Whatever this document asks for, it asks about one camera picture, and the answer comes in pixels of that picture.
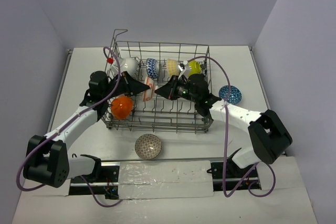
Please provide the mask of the plain white bowl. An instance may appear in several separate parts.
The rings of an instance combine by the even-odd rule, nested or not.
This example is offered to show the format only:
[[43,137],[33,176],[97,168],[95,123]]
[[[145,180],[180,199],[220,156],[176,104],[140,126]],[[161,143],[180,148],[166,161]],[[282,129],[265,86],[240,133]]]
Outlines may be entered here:
[[138,62],[135,58],[123,58],[125,59],[126,63],[125,63],[125,68],[126,68],[126,72],[131,76],[131,77],[135,77],[137,68],[138,68]]

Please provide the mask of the orange geometric patterned bowl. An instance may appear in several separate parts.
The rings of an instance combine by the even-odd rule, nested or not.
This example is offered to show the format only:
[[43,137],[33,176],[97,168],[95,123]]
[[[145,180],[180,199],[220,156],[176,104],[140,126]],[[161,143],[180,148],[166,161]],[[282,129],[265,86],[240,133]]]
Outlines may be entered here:
[[112,101],[111,113],[117,120],[124,120],[132,111],[133,102],[130,97],[118,97]]

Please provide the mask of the white bowl yellow flower pattern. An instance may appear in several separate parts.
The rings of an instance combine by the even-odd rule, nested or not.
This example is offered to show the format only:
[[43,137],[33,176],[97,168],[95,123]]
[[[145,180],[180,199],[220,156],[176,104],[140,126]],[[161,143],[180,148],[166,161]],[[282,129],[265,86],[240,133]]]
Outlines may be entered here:
[[174,59],[168,59],[166,61],[166,69],[167,69],[167,73],[170,77],[171,76],[178,76],[180,74],[179,63],[178,63],[178,61],[176,61]]

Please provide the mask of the blue zigzag patterned bowl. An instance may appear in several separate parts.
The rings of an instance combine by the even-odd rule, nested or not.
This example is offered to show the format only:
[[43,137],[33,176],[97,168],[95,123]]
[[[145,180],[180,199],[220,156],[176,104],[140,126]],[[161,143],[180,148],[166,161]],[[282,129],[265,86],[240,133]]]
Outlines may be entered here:
[[159,62],[154,58],[148,58],[146,60],[146,72],[148,77],[155,80],[159,77],[160,73],[160,64]]

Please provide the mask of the grey wire dish rack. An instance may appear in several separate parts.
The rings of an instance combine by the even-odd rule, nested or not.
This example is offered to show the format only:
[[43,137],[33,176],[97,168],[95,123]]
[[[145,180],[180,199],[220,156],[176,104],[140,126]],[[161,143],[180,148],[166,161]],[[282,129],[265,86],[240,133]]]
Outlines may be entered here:
[[[147,77],[146,60],[155,59],[159,63],[160,72],[154,83],[159,88],[170,79],[167,70],[169,59],[183,63],[199,57],[197,62],[201,67],[201,73],[208,83],[208,88],[212,88],[208,45],[121,40],[120,36],[126,32],[126,29],[115,29],[110,47],[121,59],[133,58],[138,62],[135,79],[144,81]],[[171,101],[154,94],[151,100],[143,101],[142,95],[138,94],[132,97],[132,101],[133,108],[124,120],[115,119],[110,110],[106,112],[102,120],[108,129],[205,133],[211,124],[209,119],[196,112],[193,102],[185,99]]]

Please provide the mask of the grey brown patterned bowl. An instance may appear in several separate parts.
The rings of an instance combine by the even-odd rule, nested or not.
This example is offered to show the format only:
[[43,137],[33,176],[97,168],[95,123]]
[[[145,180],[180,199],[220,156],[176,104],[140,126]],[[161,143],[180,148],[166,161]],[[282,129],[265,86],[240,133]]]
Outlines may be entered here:
[[134,149],[139,158],[151,160],[159,156],[162,142],[154,134],[143,134],[136,140]]

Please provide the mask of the blue triangle patterned bowl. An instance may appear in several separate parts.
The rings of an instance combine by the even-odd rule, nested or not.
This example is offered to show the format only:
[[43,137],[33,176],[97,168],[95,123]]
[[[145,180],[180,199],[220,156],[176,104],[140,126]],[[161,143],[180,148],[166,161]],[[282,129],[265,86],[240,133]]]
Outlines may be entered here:
[[235,86],[230,86],[230,89],[229,86],[222,86],[218,92],[218,95],[221,99],[225,99],[228,93],[229,93],[229,96],[227,98],[228,103],[236,105],[242,100],[242,93]]

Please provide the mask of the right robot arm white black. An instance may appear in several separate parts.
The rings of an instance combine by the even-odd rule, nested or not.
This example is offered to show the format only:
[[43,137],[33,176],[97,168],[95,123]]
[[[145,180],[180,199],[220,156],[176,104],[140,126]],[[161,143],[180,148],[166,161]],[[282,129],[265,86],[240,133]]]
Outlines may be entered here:
[[247,146],[234,151],[227,160],[226,170],[233,177],[240,177],[247,167],[259,162],[273,164],[292,144],[292,137],[276,112],[251,111],[226,103],[210,93],[202,74],[189,78],[171,76],[155,93],[168,100],[183,98],[194,102],[202,117],[228,123],[249,135]]

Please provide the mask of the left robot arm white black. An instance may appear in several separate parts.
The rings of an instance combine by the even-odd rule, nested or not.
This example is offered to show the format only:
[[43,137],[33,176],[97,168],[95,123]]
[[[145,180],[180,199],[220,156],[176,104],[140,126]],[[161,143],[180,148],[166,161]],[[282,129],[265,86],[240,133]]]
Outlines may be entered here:
[[103,170],[100,158],[88,154],[72,158],[68,150],[85,130],[105,115],[109,99],[122,94],[137,95],[149,88],[126,71],[113,79],[104,71],[92,73],[89,88],[75,113],[53,131],[44,136],[34,135],[28,141],[26,159],[19,173],[40,186],[55,188],[80,175],[93,182],[99,180]]

